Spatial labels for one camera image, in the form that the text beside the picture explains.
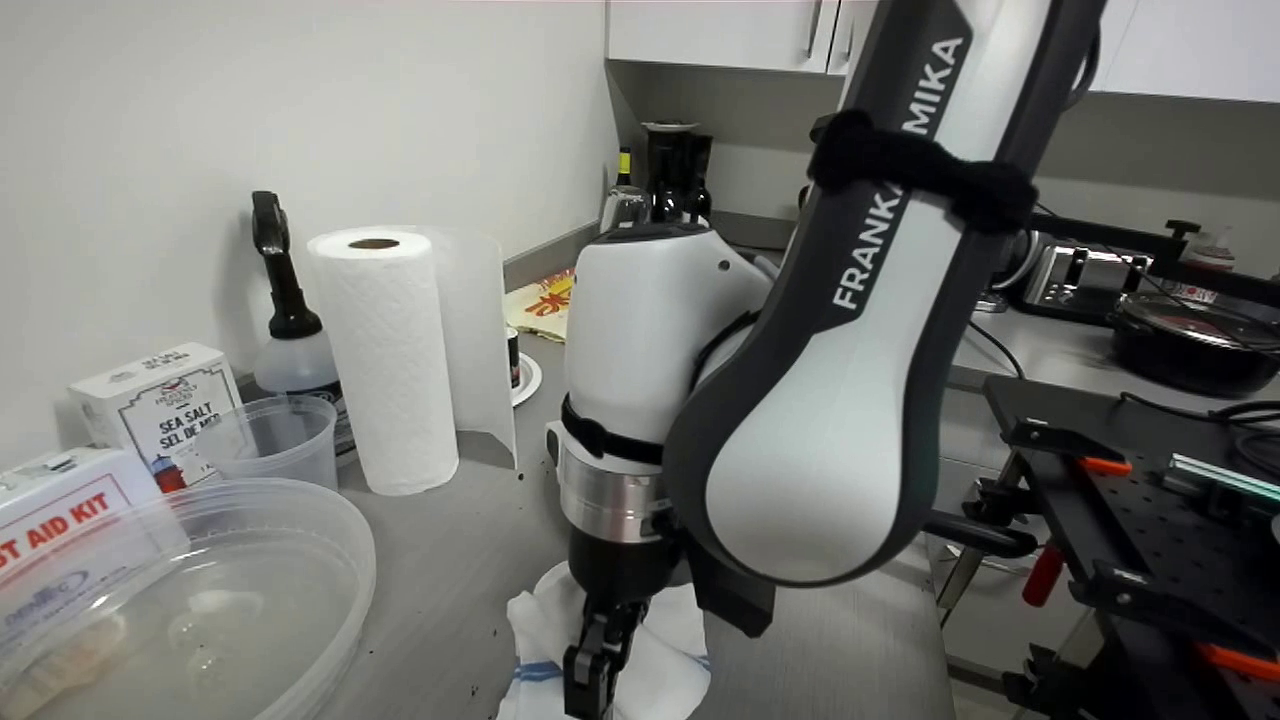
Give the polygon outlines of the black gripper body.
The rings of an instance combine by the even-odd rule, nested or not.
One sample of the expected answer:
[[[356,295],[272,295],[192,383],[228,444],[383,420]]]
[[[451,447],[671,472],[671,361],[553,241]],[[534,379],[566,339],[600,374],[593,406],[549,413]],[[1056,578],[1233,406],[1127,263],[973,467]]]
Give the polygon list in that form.
[[[566,568],[585,589],[585,615],[602,622],[641,622],[660,593],[690,578],[674,538],[611,545],[571,530]]]

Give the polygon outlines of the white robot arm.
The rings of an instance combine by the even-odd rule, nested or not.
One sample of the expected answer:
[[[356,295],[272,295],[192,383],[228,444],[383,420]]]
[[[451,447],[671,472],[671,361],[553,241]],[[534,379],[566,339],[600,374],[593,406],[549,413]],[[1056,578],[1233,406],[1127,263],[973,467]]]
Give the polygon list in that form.
[[[784,589],[832,589],[924,530],[938,405],[1037,168],[1094,77],[1106,0],[881,0],[812,128],[778,267],[717,227],[577,254],[549,425],[566,571],[565,712],[609,720],[652,596],[756,637]]]

